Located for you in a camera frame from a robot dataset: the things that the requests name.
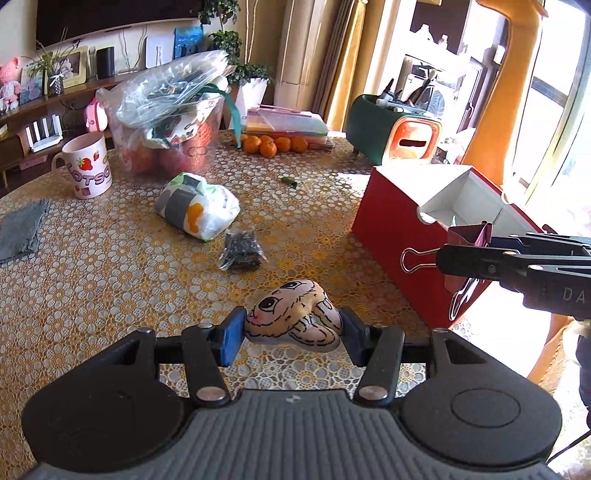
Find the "red white cardboard box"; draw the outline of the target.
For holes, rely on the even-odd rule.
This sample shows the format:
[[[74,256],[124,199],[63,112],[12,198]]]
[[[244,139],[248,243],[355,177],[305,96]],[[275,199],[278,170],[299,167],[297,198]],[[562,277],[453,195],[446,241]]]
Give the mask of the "red white cardboard box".
[[[474,167],[417,160],[372,170],[352,227],[431,328],[451,326],[489,285],[442,274],[435,250],[541,230]]]

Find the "orange mandarin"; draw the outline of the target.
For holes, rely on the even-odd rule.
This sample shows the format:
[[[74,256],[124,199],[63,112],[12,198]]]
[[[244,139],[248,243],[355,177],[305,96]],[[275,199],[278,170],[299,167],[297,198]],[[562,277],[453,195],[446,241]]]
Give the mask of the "orange mandarin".
[[[296,153],[304,153],[308,150],[308,141],[303,137],[293,137],[290,139],[290,150]]]
[[[262,145],[262,140],[260,140],[259,137],[246,136],[242,141],[242,150],[245,151],[245,153],[257,154],[259,153],[260,145]]]
[[[273,141],[262,142],[259,145],[259,154],[266,158],[273,158],[276,155],[277,147]]]
[[[274,144],[276,144],[276,150],[281,153],[290,152],[291,150],[291,140],[288,137],[277,137],[274,139]]]

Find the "bunny face painted stone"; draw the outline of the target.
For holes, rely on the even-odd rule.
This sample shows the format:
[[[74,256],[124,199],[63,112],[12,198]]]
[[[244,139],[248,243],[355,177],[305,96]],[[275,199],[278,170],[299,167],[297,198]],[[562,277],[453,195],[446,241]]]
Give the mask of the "bunny face painted stone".
[[[245,336],[253,343],[293,344],[312,352],[331,352],[341,344],[342,317],[320,284],[291,280],[253,305]]]

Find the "pink strawberry mug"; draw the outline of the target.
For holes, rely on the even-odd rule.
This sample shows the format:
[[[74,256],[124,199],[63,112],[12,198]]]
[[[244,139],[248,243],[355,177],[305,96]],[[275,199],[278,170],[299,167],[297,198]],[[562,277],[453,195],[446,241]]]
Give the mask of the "pink strawberry mug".
[[[52,159],[51,171],[78,199],[92,199],[105,193],[113,176],[103,133],[86,133],[64,144]]]

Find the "small potted grass plant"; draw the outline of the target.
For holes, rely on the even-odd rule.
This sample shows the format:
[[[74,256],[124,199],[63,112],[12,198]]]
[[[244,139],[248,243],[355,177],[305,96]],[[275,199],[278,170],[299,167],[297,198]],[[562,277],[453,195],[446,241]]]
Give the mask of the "small potted grass plant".
[[[77,49],[76,43],[64,46],[67,30],[62,31],[59,45],[54,49],[46,48],[39,40],[36,40],[35,57],[25,56],[29,61],[25,70],[34,77],[42,73],[45,80],[46,95],[54,97],[61,95],[64,91],[64,75],[61,71],[61,62],[65,60],[74,50]]]

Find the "white snack bag egg print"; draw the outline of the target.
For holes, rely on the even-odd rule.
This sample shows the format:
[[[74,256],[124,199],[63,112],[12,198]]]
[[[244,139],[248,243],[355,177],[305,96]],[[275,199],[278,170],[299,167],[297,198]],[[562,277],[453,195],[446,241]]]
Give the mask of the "white snack bag egg print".
[[[161,191],[155,212],[170,225],[204,242],[213,240],[235,221],[238,198],[222,185],[183,172]]]

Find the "small dark seeds packet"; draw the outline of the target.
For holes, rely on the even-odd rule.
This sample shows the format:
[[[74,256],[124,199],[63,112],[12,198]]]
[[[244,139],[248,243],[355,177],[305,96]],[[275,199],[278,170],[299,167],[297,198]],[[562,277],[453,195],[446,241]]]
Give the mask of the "small dark seeds packet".
[[[218,258],[220,270],[255,270],[266,262],[266,254],[256,238],[253,229],[231,229],[224,234],[221,255]]]

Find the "framed photo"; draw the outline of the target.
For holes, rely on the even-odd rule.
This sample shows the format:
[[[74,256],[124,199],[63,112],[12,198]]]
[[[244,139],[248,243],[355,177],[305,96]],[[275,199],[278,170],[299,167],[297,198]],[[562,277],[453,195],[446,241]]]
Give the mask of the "framed photo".
[[[87,81],[88,47],[69,50],[59,62],[65,89],[82,85]]]

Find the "small green wrapper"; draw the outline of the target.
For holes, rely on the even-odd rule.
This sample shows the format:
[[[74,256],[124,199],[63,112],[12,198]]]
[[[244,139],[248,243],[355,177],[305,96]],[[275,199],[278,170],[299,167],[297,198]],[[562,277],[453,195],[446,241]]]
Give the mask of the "small green wrapper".
[[[291,189],[297,188],[297,180],[291,177],[283,176],[280,178],[280,182],[284,185],[289,186]]]

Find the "black flat television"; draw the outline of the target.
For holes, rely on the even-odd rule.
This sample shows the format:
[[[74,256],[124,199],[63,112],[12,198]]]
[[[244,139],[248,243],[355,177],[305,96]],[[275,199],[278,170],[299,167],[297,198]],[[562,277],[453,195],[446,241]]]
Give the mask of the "black flat television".
[[[127,25],[195,19],[198,0],[47,0],[37,2],[35,38],[48,47]]]

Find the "tall green potted plant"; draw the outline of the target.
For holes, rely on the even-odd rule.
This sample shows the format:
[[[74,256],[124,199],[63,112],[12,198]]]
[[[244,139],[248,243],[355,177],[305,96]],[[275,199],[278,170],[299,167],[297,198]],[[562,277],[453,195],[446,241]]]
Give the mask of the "tall green potted plant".
[[[235,92],[235,105],[242,117],[245,117],[250,109],[259,107],[263,103],[267,85],[270,83],[270,74],[263,64],[250,61],[252,56],[254,33],[256,33],[256,7],[259,2],[254,2],[253,9],[249,8],[249,1],[245,2],[245,46],[242,46],[242,38],[235,30],[226,27],[228,23],[235,24],[238,21],[240,11],[238,1],[203,1],[198,19],[202,25],[211,25],[217,20],[219,28],[208,35],[208,47],[214,50],[223,50],[228,54],[228,85]]]

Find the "clear plastic file case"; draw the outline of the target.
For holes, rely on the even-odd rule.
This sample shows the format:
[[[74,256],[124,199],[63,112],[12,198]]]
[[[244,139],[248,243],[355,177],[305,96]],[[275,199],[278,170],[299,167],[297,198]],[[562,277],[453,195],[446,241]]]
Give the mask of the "clear plastic file case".
[[[332,150],[335,147],[325,121],[310,111],[260,105],[250,108],[242,119],[242,131],[273,138],[301,137],[308,142],[308,148],[315,150]]]

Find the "black speaker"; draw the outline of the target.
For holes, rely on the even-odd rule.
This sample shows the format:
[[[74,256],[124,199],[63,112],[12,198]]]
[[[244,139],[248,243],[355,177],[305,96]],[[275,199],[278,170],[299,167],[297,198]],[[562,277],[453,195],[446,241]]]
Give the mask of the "black speaker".
[[[96,50],[96,77],[99,80],[115,76],[115,49],[113,46]]]

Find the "wooden tv console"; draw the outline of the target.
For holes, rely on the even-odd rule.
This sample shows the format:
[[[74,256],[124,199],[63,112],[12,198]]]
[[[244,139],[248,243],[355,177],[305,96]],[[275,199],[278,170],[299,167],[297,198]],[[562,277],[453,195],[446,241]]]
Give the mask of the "wooden tv console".
[[[1,115],[1,187],[9,188],[6,172],[23,162],[52,156],[69,140],[86,132],[84,110],[97,90],[111,89],[133,74],[90,80],[61,95],[28,102]]]

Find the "grey folded cloth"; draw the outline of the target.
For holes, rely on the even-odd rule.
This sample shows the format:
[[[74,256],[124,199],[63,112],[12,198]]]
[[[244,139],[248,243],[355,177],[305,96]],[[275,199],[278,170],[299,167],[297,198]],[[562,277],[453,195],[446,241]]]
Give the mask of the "grey folded cloth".
[[[50,201],[43,199],[31,202],[2,218],[0,237],[2,265],[38,251],[39,231],[49,210]]]

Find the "white wifi router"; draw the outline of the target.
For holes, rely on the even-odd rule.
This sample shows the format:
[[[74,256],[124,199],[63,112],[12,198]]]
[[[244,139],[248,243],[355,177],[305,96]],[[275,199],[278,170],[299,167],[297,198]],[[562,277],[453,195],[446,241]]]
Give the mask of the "white wifi router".
[[[53,114],[50,117],[33,121],[25,127],[25,135],[32,153],[58,145],[63,140],[60,117]]]

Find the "pink binder clip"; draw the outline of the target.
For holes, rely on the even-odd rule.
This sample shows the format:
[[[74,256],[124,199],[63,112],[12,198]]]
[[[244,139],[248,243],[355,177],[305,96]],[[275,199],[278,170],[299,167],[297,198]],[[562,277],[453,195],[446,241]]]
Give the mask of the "pink binder clip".
[[[449,325],[465,314],[490,284],[478,278],[476,257],[490,246],[492,233],[493,225],[488,221],[452,226],[447,230],[447,242],[440,247],[423,251],[407,247],[402,251],[400,266],[404,273],[437,268],[444,276]]]

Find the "green orange storage bin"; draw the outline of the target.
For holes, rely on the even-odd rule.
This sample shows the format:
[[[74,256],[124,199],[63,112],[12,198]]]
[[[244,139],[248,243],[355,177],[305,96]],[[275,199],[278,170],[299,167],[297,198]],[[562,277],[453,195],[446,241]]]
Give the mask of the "green orange storage bin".
[[[431,160],[441,123],[424,111],[400,102],[377,104],[379,97],[363,94],[349,109],[346,139],[353,152],[375,165],[397,159]]]

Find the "yellow giraffe figure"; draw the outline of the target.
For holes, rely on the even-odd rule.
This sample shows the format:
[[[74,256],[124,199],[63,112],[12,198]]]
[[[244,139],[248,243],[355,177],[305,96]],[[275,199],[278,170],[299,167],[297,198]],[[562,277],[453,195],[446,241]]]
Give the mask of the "yellow giraffe figure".
[[[500,187],[518,115],[531,81],[542,20],[548,13],[543,3],[535,0],[481,1],[479,5],[503,15],[509,32],[500,72],[463,162]]]

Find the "clear bag of apples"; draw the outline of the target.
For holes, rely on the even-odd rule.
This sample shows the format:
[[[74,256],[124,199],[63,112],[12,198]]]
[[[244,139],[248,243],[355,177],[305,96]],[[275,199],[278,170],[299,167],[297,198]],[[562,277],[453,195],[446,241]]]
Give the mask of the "clear bag of apples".
[[[144,70],[96,93],[122,174],[157,183],[179,173],[204,176],[218,148],[223,108],[240,114],[229,96],[228,54],[212,50]]]

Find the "pink plush doll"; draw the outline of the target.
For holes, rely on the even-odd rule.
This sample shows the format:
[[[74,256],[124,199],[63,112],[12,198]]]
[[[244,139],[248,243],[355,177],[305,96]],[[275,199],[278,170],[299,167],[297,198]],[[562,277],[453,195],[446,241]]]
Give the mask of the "pink plush doll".
[[[0,67],[0,109],[2,113],[15,109],[19,105],[21,84],[20,58],[15,57]]]

